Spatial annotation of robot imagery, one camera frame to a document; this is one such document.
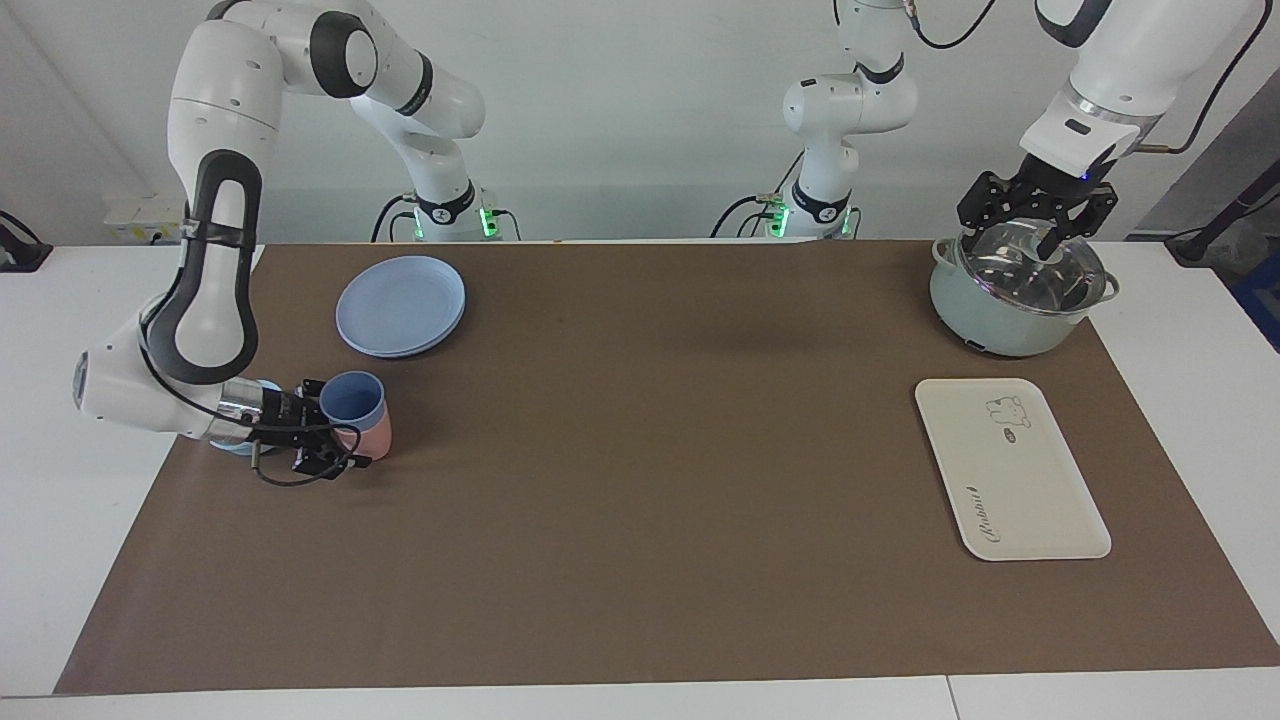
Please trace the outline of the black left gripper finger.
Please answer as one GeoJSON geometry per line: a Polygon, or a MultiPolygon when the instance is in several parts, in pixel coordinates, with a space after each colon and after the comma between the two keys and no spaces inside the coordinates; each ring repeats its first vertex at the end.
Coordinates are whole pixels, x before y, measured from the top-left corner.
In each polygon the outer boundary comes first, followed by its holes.
{"type": "Polygon", "coordinates": [[[965,240],[978,240],[988,228],[1020,217],[1016,176],[1004,178],[993,170],[982,172],[957,202],[956,211],[965,240]]]}
{"type": "Polygon", "coordinates": [[[1046,263],[1060,246],[1075,237],[1093,237],[1117,204],[1111,184],[1100,184],[1087,196],[1050,197],[1041,202],[1050,214],[1050,229],[1036,246],[1036,258],[1046,263]]]}

